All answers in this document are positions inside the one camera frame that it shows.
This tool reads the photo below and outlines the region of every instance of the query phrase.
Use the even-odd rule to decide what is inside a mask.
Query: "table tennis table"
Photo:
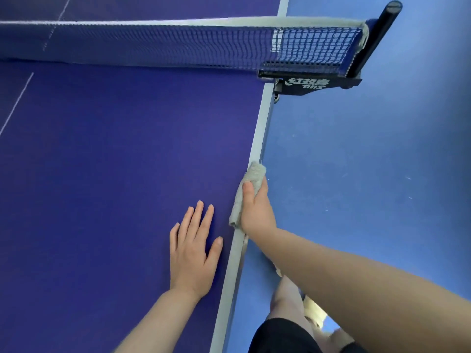
[[[1,0],[0,20],[284,16],[287,5]],[[261,160],[274,92],[234,70],[0,63],[2,352],[112,351],[168,289],[168,232],[197,200],[215,206],[208,243],[225,245],[175,352],[221,352],[246,245],[227,219]]]

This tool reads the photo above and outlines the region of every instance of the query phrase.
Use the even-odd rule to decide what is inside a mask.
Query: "gray towel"
[[[254,161],[250,164],[249,169],[245,172],[245,176],[239,184],[239,188],[237,189],[237,194],[235,195],[234,206],[232,207],[231,216],[229,217],[229,225],[233,226],[234,228],[240,228],[240,215],[242,214],[242,199],[244,198],[242,194],[242,185],[244,182],[250,181],[253,184],[253,189],[255,194],[259,191],[263,177],[265,177],[265,173],[267,173],[267,169],[265,166],[261,165],[260,163]]]

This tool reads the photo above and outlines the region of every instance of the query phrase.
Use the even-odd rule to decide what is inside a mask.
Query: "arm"
[[[165,292],[125,338],[115,353],[171,353],[198,301],[212,285],[222,250],[217,238],[206,257],[204,248],[214,207],[200,225],[203,202],[189,208],[170,232],[170,290]]]
[[[471,303],[410,273],[277,229],[264,180],[244,184],[242,227],[370,352],[471,352]]]

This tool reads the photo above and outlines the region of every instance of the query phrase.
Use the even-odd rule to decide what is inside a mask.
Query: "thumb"
[[[218,261],[221,255],[222,246],[223,246],[222,237],[217,237],[214,243],[211,245],[211,249],[209,250],[208,257],[206,258],[206,261],[204,262],[204,266],[208,266],[211,272],[213,273],[213,275],[216,272],[216,267],[218,266]]]
[[[242,204],[244,207],[248,207],[251,204],[253,204],[253,199],[255,196],[254,190],[253,190],[253,184],[250,181],[244,182],[242,185],[242,193],[244,194],[244,199],[242,201]]]

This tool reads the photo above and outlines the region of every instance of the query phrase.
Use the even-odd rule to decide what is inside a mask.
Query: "net mesh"
[[[0,57],[152,67],[338,73],[360,28],[0,25]]]

